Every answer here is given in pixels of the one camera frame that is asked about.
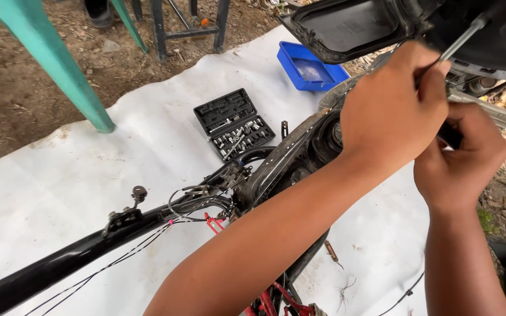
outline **black tool case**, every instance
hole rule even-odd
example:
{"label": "black tool case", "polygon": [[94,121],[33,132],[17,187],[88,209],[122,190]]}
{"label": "black tool case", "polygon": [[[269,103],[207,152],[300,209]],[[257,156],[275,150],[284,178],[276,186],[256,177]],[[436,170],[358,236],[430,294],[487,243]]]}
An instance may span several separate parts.
{"label": "black tool case", "polygon": [[194,114],[204,128],[207,140],[224,162],[245,150],[263,146],[275,137],[275,133],[257,114],[245,89],[197,106]]}

